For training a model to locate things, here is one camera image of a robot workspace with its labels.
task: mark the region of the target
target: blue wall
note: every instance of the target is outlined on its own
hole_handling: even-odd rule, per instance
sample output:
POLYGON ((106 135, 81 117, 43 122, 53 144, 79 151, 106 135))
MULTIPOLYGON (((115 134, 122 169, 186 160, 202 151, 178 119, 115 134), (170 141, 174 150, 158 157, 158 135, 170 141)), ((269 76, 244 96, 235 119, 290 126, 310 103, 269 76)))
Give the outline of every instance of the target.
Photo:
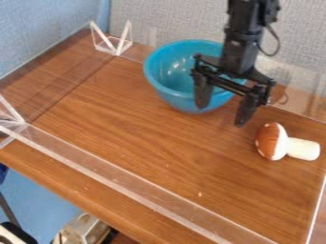
MULTIPOLYGON (((107 31, 108 8, 108 0, 0 0, 0 77, 63 41, 89 20, 107 31)), ((23 229, 40 244, 48 244, 80 210, 13 171, 0 191, 23 229)), ((0 222, 4 221, 7 217, 0 211, 0 222)))
POLYGON ((107 29, 108 0, 1 0, 0 77, 89 20, 107 29))

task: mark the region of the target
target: toy mushroom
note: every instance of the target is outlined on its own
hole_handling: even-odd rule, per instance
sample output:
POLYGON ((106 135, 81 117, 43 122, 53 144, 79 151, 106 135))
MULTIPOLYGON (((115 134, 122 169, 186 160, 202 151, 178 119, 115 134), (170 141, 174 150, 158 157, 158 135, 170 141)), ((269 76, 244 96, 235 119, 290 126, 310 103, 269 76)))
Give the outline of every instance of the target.
POLYGON ((287 137, 285 127, 277 122, 267 123, 259 128, 255 144, 259 154, 269 160, 279 160, 286 154, 309 161, 319 157, 319 144, 287 137))

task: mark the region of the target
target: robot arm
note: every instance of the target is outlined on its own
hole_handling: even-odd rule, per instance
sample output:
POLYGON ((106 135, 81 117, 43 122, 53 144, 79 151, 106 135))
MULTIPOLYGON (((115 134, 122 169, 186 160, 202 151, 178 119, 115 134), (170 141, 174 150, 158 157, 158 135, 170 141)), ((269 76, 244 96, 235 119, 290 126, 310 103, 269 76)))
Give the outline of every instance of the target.
POLYGON ((242 127, 251 119, 258 106, 267 105, 275 81, 256 69, 263 30, 277 37, 270 24, 277 22, 279 0, 230 0, 230 21, 220 58, 196 54, 191 75, 195 81, 195 100, 199 108, 208 105, 214 86, 244 96, 235 117, 235 126, 242 127), (255 82, 246 87, 226 78, 242 78, 255 82))

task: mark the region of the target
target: blue bowl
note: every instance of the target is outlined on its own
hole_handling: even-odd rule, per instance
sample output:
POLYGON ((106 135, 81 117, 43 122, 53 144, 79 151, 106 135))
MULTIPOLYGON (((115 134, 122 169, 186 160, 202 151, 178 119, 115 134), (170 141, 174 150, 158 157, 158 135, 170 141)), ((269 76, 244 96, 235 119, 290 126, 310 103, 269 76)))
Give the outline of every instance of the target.
MULTIPOLYGON (((222 44, 206 40, 182 40, 158 48, 144 64, 144 74, 162 99, 183 112, 203 113, 223 106, 234 94, 214 88, 210 104, 199 109, 195 104, 194 80, 190 71, 194 68, 194 54, 220 56, 222 44)), ((243 79, 232 79, 243 84, 243 79)))

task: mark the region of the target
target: wooden table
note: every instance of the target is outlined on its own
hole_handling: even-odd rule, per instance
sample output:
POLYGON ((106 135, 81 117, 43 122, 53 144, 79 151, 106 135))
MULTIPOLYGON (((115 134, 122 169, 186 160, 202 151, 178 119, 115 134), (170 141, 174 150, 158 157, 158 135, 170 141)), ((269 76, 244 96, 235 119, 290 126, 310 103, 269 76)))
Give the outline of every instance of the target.
MULTIPOLYGON (((263 108, 238 129, 236 98, 203 115, 178 112, 159 99, 142 69, 136 62, 92 51, 83 30, 11 75, 1 93, 29 122, 67 142, 275 242, 305 243, 326 154, 315 162, 289 157, 269 162, 256 153, 254 137, 265 122, 278 121, 291 136, 318 141, 323 150, 326 126, 263 108), (72 85, 61 93, 64 82, 72 85), (49 99, 53 92, 60 95, 49 99)), ((140 243, 211 243, 20 142, 0 152, 0 160, 140 243)))

